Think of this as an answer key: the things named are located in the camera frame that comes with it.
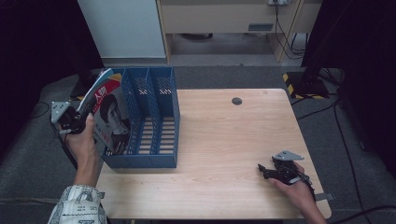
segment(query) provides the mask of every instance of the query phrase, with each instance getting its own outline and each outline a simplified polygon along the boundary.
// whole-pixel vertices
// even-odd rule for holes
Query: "sleeve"
[[[49,224],[57,223],[106,223],[106,213],[100,206],[105,194],[97,189],[74,185],[67,187],[61,200],[53,208]]]

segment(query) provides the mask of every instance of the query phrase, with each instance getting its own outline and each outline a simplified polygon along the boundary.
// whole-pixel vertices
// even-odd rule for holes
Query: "wooden table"
[[[289,98],[283,90],[178,90],[180,135],[176,169],[121,169],[103,165],[97,188],[110,218],[302,218],[262,177],[257,164],[274,168],[283,149],[323,192]],[[241,105],[234,105],[238,97]],[[327,201],[318,202],[325,217]]]

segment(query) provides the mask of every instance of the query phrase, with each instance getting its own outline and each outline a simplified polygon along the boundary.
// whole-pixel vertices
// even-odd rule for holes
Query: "wall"
[[[155,0],[78,0],[103,59],[165,58]]]

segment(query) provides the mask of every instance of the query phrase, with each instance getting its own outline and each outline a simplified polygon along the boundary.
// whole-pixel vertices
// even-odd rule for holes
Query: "book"
[[[127,152],[131,124],[121,89],[121,74],[107,69],[93,83],[78,107],[79,114],[91,112],[95,137],[113,155]]]

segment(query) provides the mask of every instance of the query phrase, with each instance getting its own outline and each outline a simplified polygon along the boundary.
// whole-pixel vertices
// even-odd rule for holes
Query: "file organizer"
[[[110,168],[176,168],[180,112],[172,67],[113,69],[122,73],[131,136],[126,154],[102,159]]]

